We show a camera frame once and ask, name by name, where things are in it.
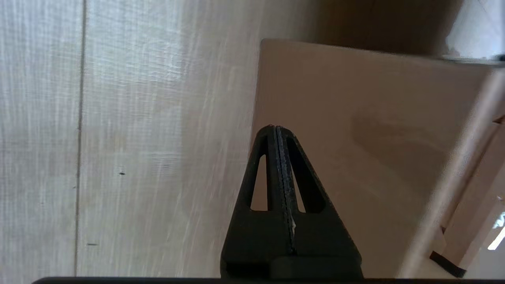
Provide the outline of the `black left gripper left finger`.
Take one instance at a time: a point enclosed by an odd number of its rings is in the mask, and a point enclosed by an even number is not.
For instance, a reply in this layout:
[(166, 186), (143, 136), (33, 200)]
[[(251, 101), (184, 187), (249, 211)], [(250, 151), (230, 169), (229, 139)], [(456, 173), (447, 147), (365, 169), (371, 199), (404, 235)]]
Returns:
[[(267, 210), (251, 208), (260, 158), (266, 159)], [(279, 138), (273, 125), (256, 135), (221, 252), (222, 278), (270, 278), (271, 263), (293, 252)]]

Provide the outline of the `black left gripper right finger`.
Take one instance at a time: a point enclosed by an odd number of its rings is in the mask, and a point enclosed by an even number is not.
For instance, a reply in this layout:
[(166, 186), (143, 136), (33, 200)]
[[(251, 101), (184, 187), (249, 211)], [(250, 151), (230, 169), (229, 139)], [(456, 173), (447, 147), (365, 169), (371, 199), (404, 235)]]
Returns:
[(361, 278), (361, 255), (292, 131), (275, 128), (289, 237), (276, 278)]

